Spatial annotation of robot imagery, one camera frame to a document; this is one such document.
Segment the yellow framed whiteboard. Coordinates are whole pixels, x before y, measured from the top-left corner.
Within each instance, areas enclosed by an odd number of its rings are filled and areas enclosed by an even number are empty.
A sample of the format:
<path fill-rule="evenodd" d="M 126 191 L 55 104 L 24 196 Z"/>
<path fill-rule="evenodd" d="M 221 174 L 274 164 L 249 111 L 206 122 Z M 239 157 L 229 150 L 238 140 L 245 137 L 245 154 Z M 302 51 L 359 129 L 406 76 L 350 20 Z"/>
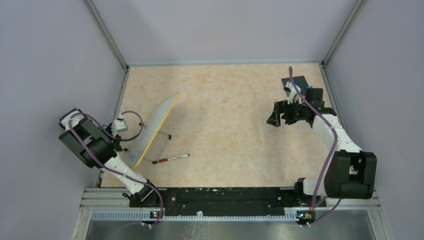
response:
<path fill-rule="evenodd" d="M 136 168 L 141 163 L 179 97 L 180 93 L 177 92 L 159 103 L 144 122 L 141 134 L 133 141 L 124 158 L 131 168 Z"/>

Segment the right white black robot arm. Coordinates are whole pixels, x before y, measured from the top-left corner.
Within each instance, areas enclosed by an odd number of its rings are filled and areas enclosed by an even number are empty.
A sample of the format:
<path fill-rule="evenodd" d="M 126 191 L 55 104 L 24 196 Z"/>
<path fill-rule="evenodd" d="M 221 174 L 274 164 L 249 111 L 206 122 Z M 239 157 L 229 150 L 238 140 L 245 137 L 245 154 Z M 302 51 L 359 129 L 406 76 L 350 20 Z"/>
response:
<path fill-rule="evenodd" d="M 299 206 L 307 206 L 314 197 L 339 199 L 370 199 L 373 196 L 377 157 L 363 151 L 349 137 L 334 109 L 325 107 L 323 89 L 286 86 L 288 99 L 274 103 L 267 124 L 280 127 L 284 121 L 292 125 L 307 122 L 321 137 L 329 150 L 318 178 L 304 178 L 293 192 Z"/>

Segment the white marker pen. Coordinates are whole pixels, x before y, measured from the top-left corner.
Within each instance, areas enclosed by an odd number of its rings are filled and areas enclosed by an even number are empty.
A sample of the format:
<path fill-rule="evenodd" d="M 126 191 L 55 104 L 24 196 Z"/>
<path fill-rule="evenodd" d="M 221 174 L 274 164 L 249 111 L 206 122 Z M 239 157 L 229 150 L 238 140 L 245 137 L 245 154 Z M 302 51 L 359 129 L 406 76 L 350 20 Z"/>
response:
<path fill-rule="evenodd" d="M 158 163 L 164 163 L 164 162 L 169 162 L 169 161 L 173 161 L 173 160 L 177 160 L 177 159 L 187 158 L 189 156 L 190 156 L 190 154 L 188 153 L 188 154 L 183 154 L 183 155 L 179 155 L 179 156 L 159 159 L 157 162 Z"/>

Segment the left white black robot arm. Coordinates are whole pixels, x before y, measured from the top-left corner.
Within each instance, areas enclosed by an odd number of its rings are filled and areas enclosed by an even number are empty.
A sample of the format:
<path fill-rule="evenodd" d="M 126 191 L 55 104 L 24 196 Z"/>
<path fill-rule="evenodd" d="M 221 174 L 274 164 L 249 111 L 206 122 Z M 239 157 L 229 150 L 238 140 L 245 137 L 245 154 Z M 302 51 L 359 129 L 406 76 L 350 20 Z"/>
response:
<path fill-rule="evenodd" d="M 78 108 L 59 119 L 63 133 L 59 140 L 87 167 L 102 169 L 118 179 L 129 193 L 122 195 L 131 208 L 164 208 L 164 199 L 154 184 L 134 172 L 120 157 L 120 136 L 105 129 L 97 120 Z"/>

